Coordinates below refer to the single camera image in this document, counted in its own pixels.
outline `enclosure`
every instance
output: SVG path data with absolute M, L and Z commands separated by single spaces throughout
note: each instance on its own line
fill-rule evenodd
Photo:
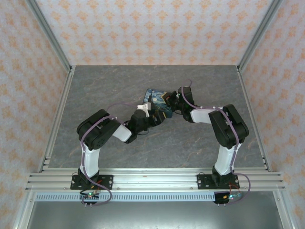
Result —
M 2 225 L 305 224 L 304 4 L 13 0 L 0 11 Z M 107 141 L 98 165 L 113 175 L 112 200 L 84 208 L 70 189 L 81 165 L 78 125 L 112 104 L 107 112 L 128 121 L 147 89 L 172 92 L 190 82 L 195 104 L 233 104 L 249 128 L 234 163 L 250 178 L 251 186 L 238 176 L 242 198 L 250 190 L 245 200 L 217 208 L 217 190 L 199 189 L 197 176 L 212 173 L 219 143 L 211 125 L 174 113 L 130 144 Z

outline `marble-patterned surface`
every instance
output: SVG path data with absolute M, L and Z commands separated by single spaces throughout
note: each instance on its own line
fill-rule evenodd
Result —
M 236 167 L 262 167 L 262 157 L 236 68 L 207 65 L 113 65 L 77 66 L 61 119 L 50 167 L 78 167 L 81 147 L 76 128 L 84 119 L 110 104 L 142 104 L 147 88 L 177 90 L 192 79 L 197 105 L 234 104 L 249 127 L 250 134 L 241 146 Z M 110 108 L 111 115 L 129 120 L 134 108 Z M 149 134 L 138 136 L 131 144 L 115 137 L 102 147 L 99 167 L 156 168 L 212 167 L 219 144 L 211 125 L 191 124 L 174 114 Z

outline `wallpaper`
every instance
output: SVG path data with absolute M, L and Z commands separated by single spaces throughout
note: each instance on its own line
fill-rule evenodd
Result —
M 238 64 L 272 0 L 38 0 L 72 65 Z
M 243 73 L 275 171 L 305 225 L 305 4 L 284 0 Z
M 0 228 L 45 150 L 66 72 L 25 0 L 0 1 Z

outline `wall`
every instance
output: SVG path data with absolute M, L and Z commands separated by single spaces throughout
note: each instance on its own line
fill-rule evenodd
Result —
M 264 146 L 305 225 L 305 4 L 284 0 L 243 72 Z
M 0 1 L 0 228 L 45 150 L 66 71 L 25 0 Z
M 38 0 L 72 65 L 238 64 L 272 0 Z

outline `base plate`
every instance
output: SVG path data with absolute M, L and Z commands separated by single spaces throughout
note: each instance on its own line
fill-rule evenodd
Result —
M 198 189 L 230 189 L 229 183 L 232 184 L 232 189 L 237 189 L 234 186 L 237 186 L 239 188 L 239 182 L 238 181 L 238 176 L 234 175 L 231 177 L 231 179 L 220 186 L 216 186 L 214 181 L 212 180 L 212 174 L 198 174 L 197 175 L 197 185 Z
M 97 179 L 97 183 L 100 185 L 103 185 L 107 187 L 108 189 L 112 189 L 112 184 L 113 184 L 113 175 L 99 175 Z M 80 175 L 75 174 L 72 176 L 72 181 L 71 181 L 71 190 L 87 190 L 87 189 L 102 189 L 101 187 L 94 186 L 93 185 L 87 185 L 85 181 L 83 181 L 80 177 Z

